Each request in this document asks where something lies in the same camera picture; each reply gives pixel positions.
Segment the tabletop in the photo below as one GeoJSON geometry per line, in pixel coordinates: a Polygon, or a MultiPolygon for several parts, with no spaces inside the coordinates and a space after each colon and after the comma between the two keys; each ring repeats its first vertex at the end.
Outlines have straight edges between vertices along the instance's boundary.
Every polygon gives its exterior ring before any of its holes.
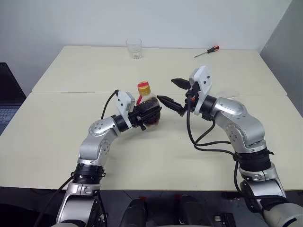
{"type": "MultiPolygon", "coordinates": [[[[58,188],[74,171],[80,144],[88,127],[100,118],[108,95],[31,93],[0,136],[1,186],[58,188]]],[[[184,95],[171,97],[184,101],[184,95]]],[[[238,99],[263,123],[284,189],[303,189],[303,120],[288,97],[239,95],[238,99]]],[[[117,114],[115,103],[110,102],[106,116],[117,114]]],[[[194,137],[210,124],[193,116],[194,137]]],[[[204,141],[226,139],[217,126],[204,141]]],[[[231,150],[230,145],[216,148],[231,150]]],[[[125,131],[113,142],[101,189],[234,191],[234,164],[230,155],[195,150],[185,117],[163,107],[158,126],[125,131]]]]}
{"type": "Polygon", "coordinates": [[[286,95],[257,51],[219,50],[194,58],[204,51],[143,48],[143,58],[133,60],[124,47],[66,46],[33,91],[109,93],[121,88],[136,93],[136,85],[147,80],[155,94],[183,94],[170,80],[188,79],[207,65],[211,95],[286,95]]]}

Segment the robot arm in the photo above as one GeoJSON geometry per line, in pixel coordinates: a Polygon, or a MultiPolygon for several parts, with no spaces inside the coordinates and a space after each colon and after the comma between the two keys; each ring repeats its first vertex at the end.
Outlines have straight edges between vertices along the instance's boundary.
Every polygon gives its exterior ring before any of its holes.
{"type": "Polygon", "coordinates": [[[245,106],[235,100],[209,96],[212,86],[206,66],[194,71],[189,81],[173,79],[177,86],[186,89],[186,104],[174,102],[166,96],[158,99],[181,116],[189,108],[195,115],[215,122],[225,131],[235,151],[233,155],[243,177],[241,190],[246,205],[252,212],[260,212],[271,227],[298,227],[303,223],[303,208],[288,203],[271,153],[264,140],[261,122],[249,115],[245,106]]]}
{"type": "Polygon", "coordinates": [[[125,130],[138,126],[144,130],[146,121],[159,119],[161,107],[146,110],[134,107],[135,99],[128,92],[119,91],[117,96],[120,115],[98,120],[89,127],[54,227],[101,226],[100,180],[105,176],[104,166],[111,143],[125,130]]]}

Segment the bottle cap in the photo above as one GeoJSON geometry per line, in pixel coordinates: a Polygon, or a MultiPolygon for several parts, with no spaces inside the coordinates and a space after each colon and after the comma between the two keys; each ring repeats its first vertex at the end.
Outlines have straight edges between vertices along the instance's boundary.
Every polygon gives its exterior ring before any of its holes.
{"type": "Polygon", "coordinates": [[[138,91],[141,96],[147,96],[151,92],[150,85],[147,81],[140,82],[138,84],[138,91]]]}

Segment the clear drinking glass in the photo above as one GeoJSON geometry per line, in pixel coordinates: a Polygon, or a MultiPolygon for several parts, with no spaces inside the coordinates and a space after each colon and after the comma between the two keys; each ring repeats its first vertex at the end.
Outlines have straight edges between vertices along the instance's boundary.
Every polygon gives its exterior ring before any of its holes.
{"type": "Polygon", "coordinates": [[[127,39],[126,47],[133,59],[142,58],[142,40],[141,39],[127,39]]]}

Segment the laptop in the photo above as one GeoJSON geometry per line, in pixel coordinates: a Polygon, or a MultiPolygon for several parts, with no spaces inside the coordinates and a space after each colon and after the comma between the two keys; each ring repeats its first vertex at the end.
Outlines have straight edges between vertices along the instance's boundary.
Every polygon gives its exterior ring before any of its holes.
{"type": "Polygon", "coordinates": [[[0,135],[25,99],[8,65],[0,62],[0,135]]]}

